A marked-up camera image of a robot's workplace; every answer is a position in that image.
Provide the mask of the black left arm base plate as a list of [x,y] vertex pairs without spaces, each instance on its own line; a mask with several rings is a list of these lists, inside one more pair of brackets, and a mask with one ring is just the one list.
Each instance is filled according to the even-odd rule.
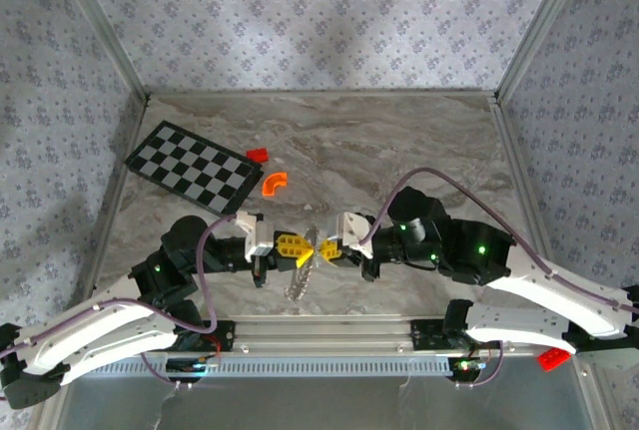
[[234,347],[236,323],[232,320],[219,320],[211,333],[199,333],[178,327],[177,339],[167,352],[230,352]]

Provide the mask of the black and grey checkerboard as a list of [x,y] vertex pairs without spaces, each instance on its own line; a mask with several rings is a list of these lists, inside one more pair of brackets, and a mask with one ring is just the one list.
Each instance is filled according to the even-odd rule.
[[126,159],[129,171],[214,215],[231,215],[264,175],[248,158],[168,121]]

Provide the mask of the aluminium left corner post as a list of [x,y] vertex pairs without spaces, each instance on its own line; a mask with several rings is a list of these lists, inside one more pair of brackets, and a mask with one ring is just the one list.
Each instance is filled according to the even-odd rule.
[[124,82],[138,100],[145,102],[148,95],[144,85],[99,0],[76,0],[76,2]]

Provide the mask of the aluminium back rail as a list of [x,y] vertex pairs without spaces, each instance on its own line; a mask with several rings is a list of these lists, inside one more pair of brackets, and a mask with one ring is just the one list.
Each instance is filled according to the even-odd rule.
[[239,97],[380,97],[380,96],[433,96],[450,98],[494,98],[496,92],[476,89],[361,89],[361,90],[244,90],[244,91],[185,91],[153,92],[150,98],[239,98]]

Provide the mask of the aluminium left side rail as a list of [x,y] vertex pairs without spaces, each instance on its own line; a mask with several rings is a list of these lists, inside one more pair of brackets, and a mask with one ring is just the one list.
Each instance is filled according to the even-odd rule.
[[126,177],[125,159],[132,152],[137,141],[148,101],[148,94],[138,96],[131,93],[114,137],[109,141],[109,152],[113,155],[113,160],[107,168],[107,186],[100,200],[96,220],[85,232],[87,240],[81,247],[83,260],[71,280],[72,292],[64,309],[70,309],[73,305],[81,303],[94,291],[105,257],[111,227],[120,205]]

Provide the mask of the aluminium corner post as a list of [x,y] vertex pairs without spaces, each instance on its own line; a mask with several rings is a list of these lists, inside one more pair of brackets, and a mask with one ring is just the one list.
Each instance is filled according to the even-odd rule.
[[535,54],[568,0],[542,0],[526,30],[499,86],[495,99],[499,105],[507,103],[523,79]]
[[76,0],[76,2],[124,82],[138,100],[145,102],[148,95],[144,85],[99,0]]

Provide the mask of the orange curved plastic piece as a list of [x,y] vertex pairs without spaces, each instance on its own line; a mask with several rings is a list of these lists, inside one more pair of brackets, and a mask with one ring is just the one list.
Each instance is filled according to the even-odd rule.
[[274,197],[278,189],[283,189],[288,185],[288,181],[286,172],[276,172],[266,176],[262,184],[262,196]]

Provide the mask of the aluminium right side rail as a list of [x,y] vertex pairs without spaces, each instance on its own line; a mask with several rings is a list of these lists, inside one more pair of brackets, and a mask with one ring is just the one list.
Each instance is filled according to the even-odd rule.
[[[526,233],[519,230],[516,233],[527,243],[533,254],[539,254],[548,262],[553,257],[549,237],[541,224],[540,210],[534,201],[532,186],[524,170],[523,159],[516,146],[512,128],[496,99],[490,98],[488,104],[523,215]],[[524,245],[518,242],[510,249],[506,264],[511,270],[510,276],[501,283],[491,283],[492,288],[512,293],[548,311],[560,314],[564,303],[561,296],[556,293],[560,287],[546,279],[544,272],[530,257]]]

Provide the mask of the large red toy brick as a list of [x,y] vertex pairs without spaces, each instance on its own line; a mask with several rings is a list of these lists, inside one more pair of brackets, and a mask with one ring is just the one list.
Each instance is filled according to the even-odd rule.
[[550,348],[536,357],[536,361],[544,372],[551,372],[566,363],[572,354],[561,348]]

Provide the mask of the aluminium mounting rail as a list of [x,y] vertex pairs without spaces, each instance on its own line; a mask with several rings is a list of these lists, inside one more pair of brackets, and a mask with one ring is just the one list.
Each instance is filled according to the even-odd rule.
[[[230,352],[267,355],[341,355],[385,354],[396,352],[468,353],[466,350],[414,351],[410,338],[411,320],[403,317],[357,316],[277,316],[272,318],[238,318],[234,347]],[[505,351],[550,349],[576,353],[576,346],[566,340],[570,323],[546,310],[492,308],[475,304],[465,316],[465,333],[482,344],[485,350]],[[131,322],[82,345],[104,346],[114,360],[141,351],[164,351],[161,326],[150,318]]]

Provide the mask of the grey metal panel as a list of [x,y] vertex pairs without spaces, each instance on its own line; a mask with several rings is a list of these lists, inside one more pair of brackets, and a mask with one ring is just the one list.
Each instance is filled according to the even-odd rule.
[[74,384],[54,430],[594,430],[573,371],[509,363],[479,388],[445,378],[231,378],[175,391],[147,377]]

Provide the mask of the aluminium right corner post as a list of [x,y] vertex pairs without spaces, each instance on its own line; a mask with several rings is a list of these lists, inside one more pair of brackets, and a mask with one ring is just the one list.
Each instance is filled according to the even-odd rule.
[[523,79],[535,54],[568,0],[542,0],[526,30],[499,86],[495,99],[499,105],[507,103]]

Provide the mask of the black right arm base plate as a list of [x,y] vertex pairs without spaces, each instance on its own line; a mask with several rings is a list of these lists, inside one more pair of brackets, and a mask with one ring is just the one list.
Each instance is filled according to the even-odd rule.
[[439,318],[413,319],[410,323],[410,338],[414,351],[452,349],[443,331],[443,320]]

